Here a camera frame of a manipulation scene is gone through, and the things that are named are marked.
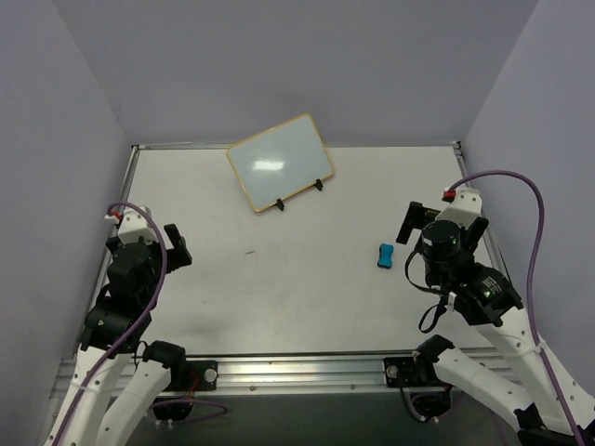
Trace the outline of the blue whiteboard eraser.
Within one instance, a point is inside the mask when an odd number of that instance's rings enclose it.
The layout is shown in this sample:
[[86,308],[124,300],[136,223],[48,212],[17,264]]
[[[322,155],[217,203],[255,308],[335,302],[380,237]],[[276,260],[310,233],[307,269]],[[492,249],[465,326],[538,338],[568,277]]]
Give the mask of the blue whiteboard eraser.
[[381,243],[378,247],[377,266],[380,269],[391,269],[393,266],[392,255],[394,246],[389,243]]

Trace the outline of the yellow framed whiteboard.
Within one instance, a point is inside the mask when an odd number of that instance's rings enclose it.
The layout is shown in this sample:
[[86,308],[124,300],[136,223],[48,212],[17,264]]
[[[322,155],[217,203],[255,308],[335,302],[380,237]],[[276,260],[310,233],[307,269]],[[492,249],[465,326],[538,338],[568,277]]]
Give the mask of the yellow framed whiteboard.
[[312,117],[301,114],[231,145],[227,159],[253,211],[284,202],[309,188],[322,190],[335,174]]

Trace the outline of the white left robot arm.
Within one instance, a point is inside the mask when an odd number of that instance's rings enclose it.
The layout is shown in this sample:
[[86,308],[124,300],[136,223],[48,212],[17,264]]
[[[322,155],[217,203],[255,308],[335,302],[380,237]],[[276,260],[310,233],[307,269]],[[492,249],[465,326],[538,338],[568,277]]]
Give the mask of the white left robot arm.
[[188,376],[184,348],[154,341],[122,396],[112,393],[152,321],[165,276],[192,256],[174,224],[156,230],[125,218],[106,243],[107,281],[87,313],[73,377],[48,445],[123,445],[155,397]]

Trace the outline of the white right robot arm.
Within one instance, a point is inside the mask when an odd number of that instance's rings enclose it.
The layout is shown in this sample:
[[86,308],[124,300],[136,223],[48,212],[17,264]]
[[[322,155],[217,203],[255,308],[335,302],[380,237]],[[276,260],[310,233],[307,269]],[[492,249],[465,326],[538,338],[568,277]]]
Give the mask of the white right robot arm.
[[484,337],[515,374],[513,382],[470,358],[452,341],[435,334],[414,351],[418,380],[456,387],[497,414],[523,445],[591,445],[594,398],[547,351],[532,331],[527,301],[496,269],[477,262],[474,252],[488,221],[473,208],[443,211],[411,202],[396,238],[407,244],[420,235],[411,257],[424,262],[419,291],[436,295],[437,315],[451,309]]

